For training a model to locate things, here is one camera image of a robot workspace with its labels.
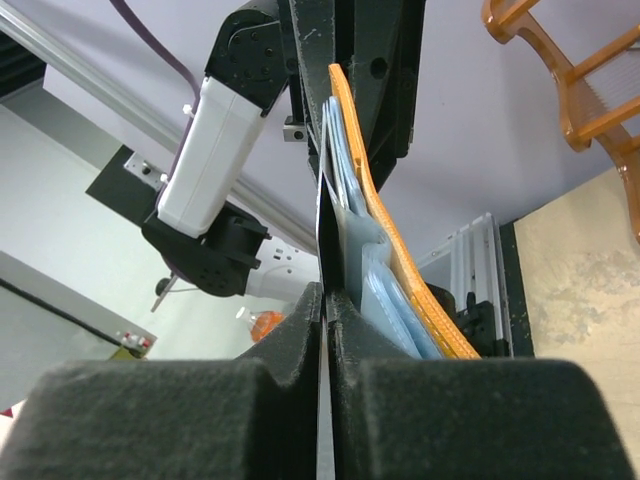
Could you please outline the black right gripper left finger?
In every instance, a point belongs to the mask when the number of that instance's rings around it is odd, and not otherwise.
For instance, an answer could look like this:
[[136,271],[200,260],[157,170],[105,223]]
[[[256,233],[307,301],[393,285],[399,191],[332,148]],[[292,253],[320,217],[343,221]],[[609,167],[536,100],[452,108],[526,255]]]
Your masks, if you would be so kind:
[[5,479],[312,479],[323,293],[232,360],[69,363],[29,395]]

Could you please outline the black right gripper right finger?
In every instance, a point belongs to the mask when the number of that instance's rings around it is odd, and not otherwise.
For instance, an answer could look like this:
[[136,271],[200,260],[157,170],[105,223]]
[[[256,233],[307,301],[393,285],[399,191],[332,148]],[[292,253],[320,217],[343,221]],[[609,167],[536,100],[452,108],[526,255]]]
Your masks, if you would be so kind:
[[600,391],[558,360],[416,360],[326,297],[340,479],[631,479]]

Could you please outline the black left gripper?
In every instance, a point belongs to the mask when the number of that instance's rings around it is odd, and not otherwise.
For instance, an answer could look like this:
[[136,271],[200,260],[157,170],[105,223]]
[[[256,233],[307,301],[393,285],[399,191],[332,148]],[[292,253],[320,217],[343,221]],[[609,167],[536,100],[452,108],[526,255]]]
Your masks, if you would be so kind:
[[317,170],[335,56],[380,190],[413,139],[424,17],[424,0],[249,1],[222,23],[204,72],[263,115],[288,90],[284,138],[305,143]]

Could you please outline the yellow leather card holder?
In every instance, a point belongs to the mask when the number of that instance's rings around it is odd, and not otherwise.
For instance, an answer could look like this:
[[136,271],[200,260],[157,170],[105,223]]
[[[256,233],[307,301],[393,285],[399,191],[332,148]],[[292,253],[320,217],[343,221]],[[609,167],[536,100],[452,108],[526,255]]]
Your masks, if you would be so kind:
[[365,323],[415,359],[476,359],[478,353],[420,276],[377,193],[355,101],[342,68],[328,67],[320,169],[336,215],[347,296]]

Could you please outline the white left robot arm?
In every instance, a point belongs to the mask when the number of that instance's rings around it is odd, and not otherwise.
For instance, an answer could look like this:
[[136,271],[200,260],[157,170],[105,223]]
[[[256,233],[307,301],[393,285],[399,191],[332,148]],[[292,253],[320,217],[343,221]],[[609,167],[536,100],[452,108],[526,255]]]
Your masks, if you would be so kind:
[[425,3],[250,1],[222,23],[168,182],[142,226],[176,275],[217,297],[296,301],[315,258],[233,205],[230,190],[283,94],[318,164],[329,71],[354,99],[373,184],[381,188],[413,135]]

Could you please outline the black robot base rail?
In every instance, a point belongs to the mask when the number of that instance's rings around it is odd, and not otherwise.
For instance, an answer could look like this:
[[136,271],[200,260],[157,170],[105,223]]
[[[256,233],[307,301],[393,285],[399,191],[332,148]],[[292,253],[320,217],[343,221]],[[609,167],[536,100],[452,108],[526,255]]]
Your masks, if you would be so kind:
[[418,260],[422,278],[483,357],[533,357],[513,224],[486,213]]

